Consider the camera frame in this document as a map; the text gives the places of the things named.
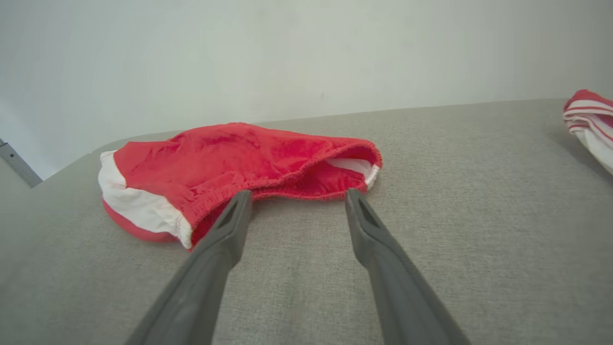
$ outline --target gray fabric surface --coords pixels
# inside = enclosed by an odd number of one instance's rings
[[[367,198],[474,344],[613,343],[613,177],[562,100],[266,123],[367,138]],[[173,133],[136,140],[160,140]],[[101,150],[117,149],[126,141]],[[121,344],[188,253],[101,206],[98,154],[0,207],[0,343]],[[257,203],[216,344],[380,344],[343,203]]]

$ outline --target folded garment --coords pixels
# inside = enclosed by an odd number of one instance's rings
[[[564,106],[564,122],[570,133],[613,174],[613,101],[579,90]]]
[[[245,123],[195,128],[161,142],[129,142],[101,155],[98,182],[109,216],[147,241],[191,248],[238,191],[253,200],[342,199],[366,192],[381,168],[367,140],[311,136]]]

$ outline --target white wall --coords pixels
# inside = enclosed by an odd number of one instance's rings
[[[611,0],[0,0],[0,138],[43,178],[138,134],[613,97]]]

